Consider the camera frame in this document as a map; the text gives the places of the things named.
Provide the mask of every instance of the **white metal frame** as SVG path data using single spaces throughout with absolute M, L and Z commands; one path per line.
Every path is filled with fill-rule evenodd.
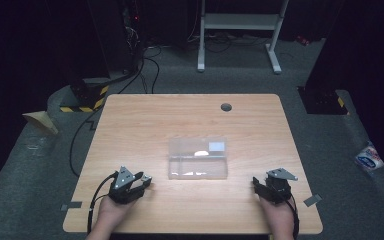
M 205 71 L 205 29 L 247 29 L 247 30 L 272 30 L 271 43 L 266 44 L 273 71 L 280 74 L 279 61 L 274 48 L 285 17 L 289 0 L 283 0 L 279 14 L 214 14 L 205 13 L 205 0 L 202 0 L 201 31 L 198 50 L 198 72 Z

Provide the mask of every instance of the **black hole on table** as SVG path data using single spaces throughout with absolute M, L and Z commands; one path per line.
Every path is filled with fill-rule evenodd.
M 230 105 L 229 103 L 223 103 L 221 105 L 221 110 L 229 112 L 230 110 L 232 110 L 232 105 Z

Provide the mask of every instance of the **transparent plastic box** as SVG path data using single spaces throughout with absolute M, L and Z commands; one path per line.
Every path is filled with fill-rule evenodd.
M 169 179 L 226 179 L 226 139 L 173 138 L 169 141 Z

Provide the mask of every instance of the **gray carpet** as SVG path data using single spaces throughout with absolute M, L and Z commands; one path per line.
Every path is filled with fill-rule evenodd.
M 299 239 L 384 239 L 384 168 L 370 178 L 353 163 L 368 137 L 352 99 L 346 91 L 338 91 L 349 115 L 308 115 L 296 89 L 305 85 L 322 46 L 322 41 L 307 47 L 278 42 L 281 75 L 273 74 L 261 44 L 231 46 L 221 53 L 207 51 L 204 73 L 196 72 L 196 50 L 164 47 L 159 55 L 153 56 L 160 51 L 153 48 L 145 55 L 153 56 L 160 66 L 156 94 L 275 93 L 280 96 L 310 187 L 323 198 L 317 204 L 323 232 L 300 235 Z M 225 45 L 209 43 L 207 47 L 216 51 Z M 142 73 L 148 92 L 156 70 L 153 62 L 145 60 Z M 111 85 L 109 92 L 119 92 L 128 82 Z M 0 173 L 0 239 L 85 238 L 84 233 L 66 233 L 62 229 L 66 212 L 60 208 L 70 202 L 77 183 L 69 166 L 70 144 L 77 128 L 89 116 L 59 111 L 67 90 L 65 87 L 55 92 L 48 101 L 47 111 L 60 134 L 45 139 L 41 149 L 29 149 L 31 141 L 37 141 L 41 135 L 26 124 Z M 131 93 L 145 93 L 140 78 L 123 92 Z M 99 114 L 92 120 L 98 121 Z M 82 127 L 75 140 L 73 163 L 77 172 L 93 138 L 89 125 Z M 247 239 L 246 236 L 235 238 Z

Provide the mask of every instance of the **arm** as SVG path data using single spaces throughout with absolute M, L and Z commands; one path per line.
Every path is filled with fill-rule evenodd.
M 109 239 L 135 202 L 123 205 L 115 203 L 108 196 L 103 197 L 99 206 L 98 219 L 86 239 Z
M 293 240 L 294 216 L 289 206 L 283 202 L 277 205 L 260 197 L 260 205 L 275 240 Z

